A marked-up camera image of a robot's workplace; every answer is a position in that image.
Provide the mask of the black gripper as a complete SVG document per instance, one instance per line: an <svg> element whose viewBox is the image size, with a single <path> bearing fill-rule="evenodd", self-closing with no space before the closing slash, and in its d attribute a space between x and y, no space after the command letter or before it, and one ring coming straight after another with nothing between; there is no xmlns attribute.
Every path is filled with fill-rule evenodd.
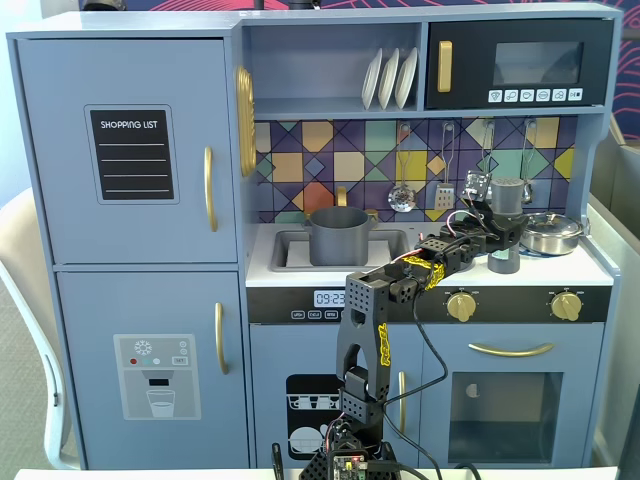
<svg viewBox="0 0 640 480"><path fill-rule="evenodd" d="M446 243L439 260L447 270L464 270L477 256L518 246L528 223L527 215L494 215L484 226L473 214L451 214L441 229Z"/></svg>

